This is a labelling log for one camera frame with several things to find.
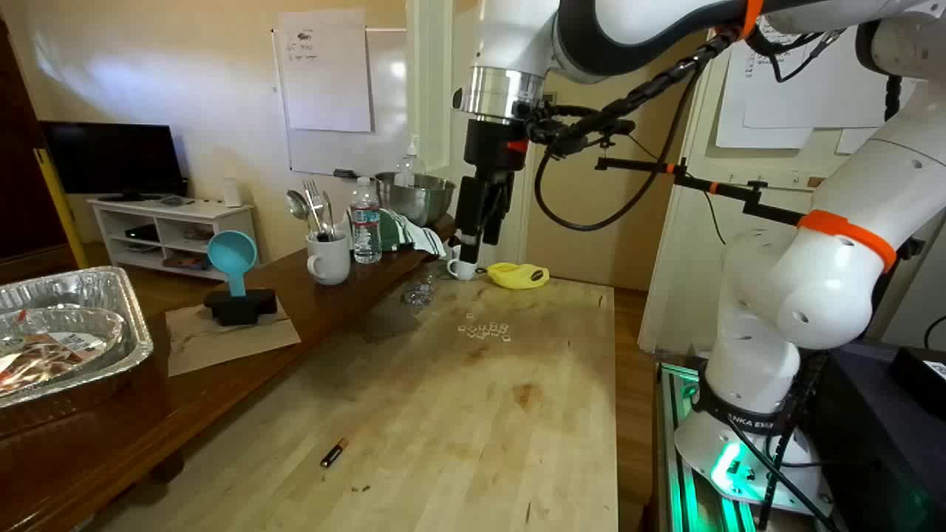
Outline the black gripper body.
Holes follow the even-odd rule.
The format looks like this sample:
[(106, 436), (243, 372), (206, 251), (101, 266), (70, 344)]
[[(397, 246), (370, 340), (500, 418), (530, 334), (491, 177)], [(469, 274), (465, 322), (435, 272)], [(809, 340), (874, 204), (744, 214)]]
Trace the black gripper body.
[(465, 251), (475, 251), (483, 243), (500, 243), (515, 174), (527, 161), (527, 127), (469, 119), (465, 161), (474, 174), (462, 177), (456, 239)]

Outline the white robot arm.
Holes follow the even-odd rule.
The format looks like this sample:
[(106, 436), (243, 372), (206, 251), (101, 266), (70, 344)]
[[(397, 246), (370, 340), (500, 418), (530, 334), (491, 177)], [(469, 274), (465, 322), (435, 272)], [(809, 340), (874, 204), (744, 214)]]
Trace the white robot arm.
[(716, 344), (675, 449), (718, 495), (814, 504), (820, 464), (792, 427), (802, 359), (861, 338), (899, 249), (946, 207), (944, 0), (478, 0), (459, 257), (474, 264), (509, 211), (509, 184), (539, 141), (570, 158), (620, 119), (741, 42), (759, 57), (851, 31), (858, 62), (916, 84), (809, 204), (755, 187), (721, 192), (768, 227), (726, 246)]

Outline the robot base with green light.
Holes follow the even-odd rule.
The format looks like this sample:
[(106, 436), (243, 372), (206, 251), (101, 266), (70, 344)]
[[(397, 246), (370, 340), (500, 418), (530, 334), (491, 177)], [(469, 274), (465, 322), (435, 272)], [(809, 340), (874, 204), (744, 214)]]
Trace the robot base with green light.
[(656, 385), (663, 532), (839, 532), (814, 444), (755, 436), (697, 409), (700, 376), (663, 365)]

